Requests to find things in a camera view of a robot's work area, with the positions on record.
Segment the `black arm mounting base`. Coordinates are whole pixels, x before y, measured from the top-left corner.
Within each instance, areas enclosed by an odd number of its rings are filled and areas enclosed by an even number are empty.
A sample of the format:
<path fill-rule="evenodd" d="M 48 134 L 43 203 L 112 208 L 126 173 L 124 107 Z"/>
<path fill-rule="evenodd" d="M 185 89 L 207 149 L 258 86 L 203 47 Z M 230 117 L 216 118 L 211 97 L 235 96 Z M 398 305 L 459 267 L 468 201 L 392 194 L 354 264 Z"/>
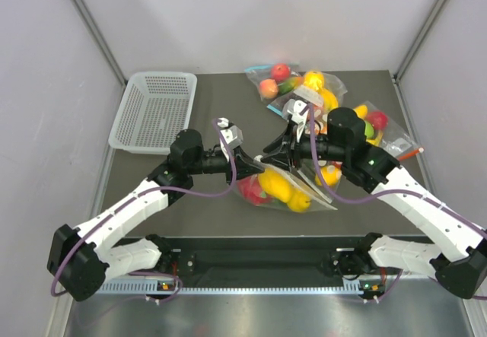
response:
<path fill-rule="evenodd" d="M 176 275 L 188 285 L 306 285 L 343 276 L 379 275 L 396 267 L 370 259 L 365 237 L 172 237 L 154 235 L 160 256 L 139 272 Z"/>

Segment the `yellow fake mango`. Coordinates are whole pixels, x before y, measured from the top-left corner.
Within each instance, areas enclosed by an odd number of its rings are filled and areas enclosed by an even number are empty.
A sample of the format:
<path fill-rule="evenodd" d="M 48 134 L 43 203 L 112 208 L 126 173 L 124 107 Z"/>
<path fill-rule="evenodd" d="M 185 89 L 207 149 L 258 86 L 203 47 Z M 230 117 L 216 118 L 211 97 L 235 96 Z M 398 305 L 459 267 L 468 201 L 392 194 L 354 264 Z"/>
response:
<path fill-rule="evenodd" d="M 294 192 L 293 186 L 271 168 L 266 168 L 257 178 L 264 192 L 281 202 L 287 203 Z"/>
<path fill-rule="evenodd" d="M 296 189 L 286 205 L 290 210 L 302 213 L 309 209 L 311 201 L 312 199 L 308 194 Z"/>

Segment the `polka dot zip bag front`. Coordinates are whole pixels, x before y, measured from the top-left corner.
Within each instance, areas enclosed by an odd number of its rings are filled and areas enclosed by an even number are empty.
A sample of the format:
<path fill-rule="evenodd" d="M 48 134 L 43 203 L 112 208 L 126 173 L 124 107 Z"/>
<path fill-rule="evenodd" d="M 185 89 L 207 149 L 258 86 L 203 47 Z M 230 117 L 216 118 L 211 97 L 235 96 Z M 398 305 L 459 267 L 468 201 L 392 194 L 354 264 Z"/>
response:
<path fill-rule="evenodd" d="M 298 214 L 335 211 L 332 199 L 306 176 L 297 176 L 271 164 L 236 184 L 236 192 L 256 207 L 292 211 Z"/>

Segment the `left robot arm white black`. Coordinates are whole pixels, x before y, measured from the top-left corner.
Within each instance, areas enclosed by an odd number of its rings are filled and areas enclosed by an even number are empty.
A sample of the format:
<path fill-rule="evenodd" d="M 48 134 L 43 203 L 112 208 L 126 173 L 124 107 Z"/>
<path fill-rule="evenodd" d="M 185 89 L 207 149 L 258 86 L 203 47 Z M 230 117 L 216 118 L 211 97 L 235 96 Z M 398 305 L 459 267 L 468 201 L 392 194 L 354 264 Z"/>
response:
<path fill-rule="evenodd" d="M 205 150 L 195 129 L 179 132 L 162 164 L 115 205 L 76 227 L 67 224 L 53 234 L 47 269 L 53 275 L 51 294 L 69 294 L 76 301 L 94 295 L 107 281 L 131 272 L 152 269 L 165 273 L 172 255 L 162 238 L 147 236 L 120 246 L 127 233 L 152 215 L 169 208 L 184 195 L 194 195 L 193 176 L 223 173 L 233 187 L 237 181 L 263 172 L 260 163 L 242 149 L 236 126 L 216 129 L 219 143 Z"/>

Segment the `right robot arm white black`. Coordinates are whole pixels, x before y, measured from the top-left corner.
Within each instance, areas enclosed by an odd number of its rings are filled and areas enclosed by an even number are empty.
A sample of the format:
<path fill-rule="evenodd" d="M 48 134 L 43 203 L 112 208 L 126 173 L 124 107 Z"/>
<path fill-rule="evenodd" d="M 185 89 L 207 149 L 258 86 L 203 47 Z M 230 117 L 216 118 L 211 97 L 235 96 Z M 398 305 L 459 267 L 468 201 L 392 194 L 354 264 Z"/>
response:
<path fill-rule="evenodd" d="M 359 275 L 379 268 L 421 274 L 457 297 L 473 299 L 486 278 L 486 231 L 435 198 L 394 156 L 367 142 L 364 120 L 354 110 L 332 110 L 324 134 L 315 132 L 313 114 L 298 101 L 285 115 L 286 130 L 264 148 L 262 163 L 290 170 L 299 169 L 304 159 L 315 165 L 338 161 L 342 175 L 367 196 L 337 200 L 363 205 L 378 199 L 430 240 L 407 242 L 369 233 L 355 246 L 348 266 Z"/>

